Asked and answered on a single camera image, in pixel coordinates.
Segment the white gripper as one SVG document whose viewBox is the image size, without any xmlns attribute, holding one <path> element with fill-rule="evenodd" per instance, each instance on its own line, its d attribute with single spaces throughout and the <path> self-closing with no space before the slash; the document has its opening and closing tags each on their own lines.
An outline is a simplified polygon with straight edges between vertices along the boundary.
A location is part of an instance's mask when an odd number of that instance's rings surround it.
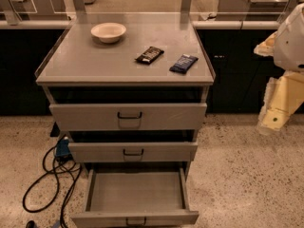
<svg viewBox="0 0 304 228">
<path fill-rule="evenodd" d="M 277 67 L 290 70 L 278 79 L 271 77 L 266 85 L 256 129 L 271 135 L 304 103 L 304 74 L 298 73 L 304 71 L 304 4 L 297 5 L 277 32 L 255 47 L 254 54 L 274 56 Z"/>
</svg>

